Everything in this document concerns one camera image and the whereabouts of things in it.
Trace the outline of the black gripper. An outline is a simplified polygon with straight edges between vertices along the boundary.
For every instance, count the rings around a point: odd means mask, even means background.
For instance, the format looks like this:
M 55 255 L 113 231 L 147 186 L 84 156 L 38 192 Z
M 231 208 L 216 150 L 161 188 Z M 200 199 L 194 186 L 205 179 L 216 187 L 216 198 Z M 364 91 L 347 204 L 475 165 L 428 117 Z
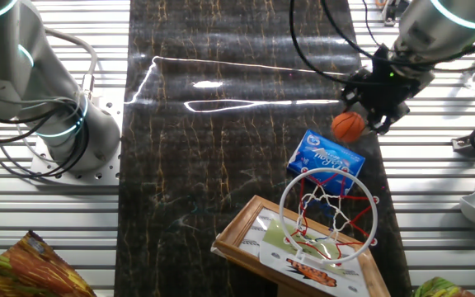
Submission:
M 344 112 L 367 111 L 367 128 L 386 134 L 392 124 L 407 114 L 404 101 L 427 87 L 435 75 L 429 68 L 389 64 L 393 54 L 386 45 L 380 45 L 374 56 L 371 69 L 360 68 L 349 76 L 341 101 Z

